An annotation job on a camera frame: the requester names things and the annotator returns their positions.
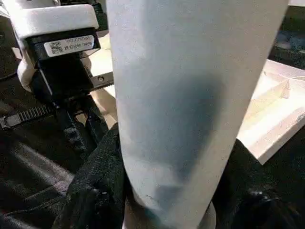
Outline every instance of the label sticker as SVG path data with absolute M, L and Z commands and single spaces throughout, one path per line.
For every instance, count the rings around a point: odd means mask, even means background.
M 94 37 L 92 35 L 44 43 L 44 48 L 49 57 L 89 50 L 93 46 Z

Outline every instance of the metal bolt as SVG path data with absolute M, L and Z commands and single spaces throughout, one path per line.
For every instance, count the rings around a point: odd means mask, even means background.
M 100 81 L 100 82 L 103 82 L 105 80 L 105 78 L 102 77 L 102 76 L 99 76 L 99 77 L 97 77 L 97 80 Z

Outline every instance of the white pipe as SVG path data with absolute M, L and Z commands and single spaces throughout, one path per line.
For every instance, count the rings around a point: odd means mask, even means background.
M 123 159 L 144 212 L 128 229 L 198 227 L 287 4 L 107 2 Z

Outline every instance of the white plastic mount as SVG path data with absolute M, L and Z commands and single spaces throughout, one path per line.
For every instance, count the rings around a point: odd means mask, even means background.
M 35 62 L 27 52 L 26 38 L 99 27 L 94 9 L 89 4 L 25 9 L 20 5 L 19 0 L 3 0 L 3 3 L 10 14 L 22 53 L 22 60 L 18 66 L 18 77 L 21 85 L 27 91 L 31 91 L 29 84 L 36 69 L 34 68 Z

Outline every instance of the qr code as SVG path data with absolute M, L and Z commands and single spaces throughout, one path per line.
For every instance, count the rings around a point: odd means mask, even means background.
M 50 48 L 53 54 L 63 53 L 61 42 L 50 42 Z

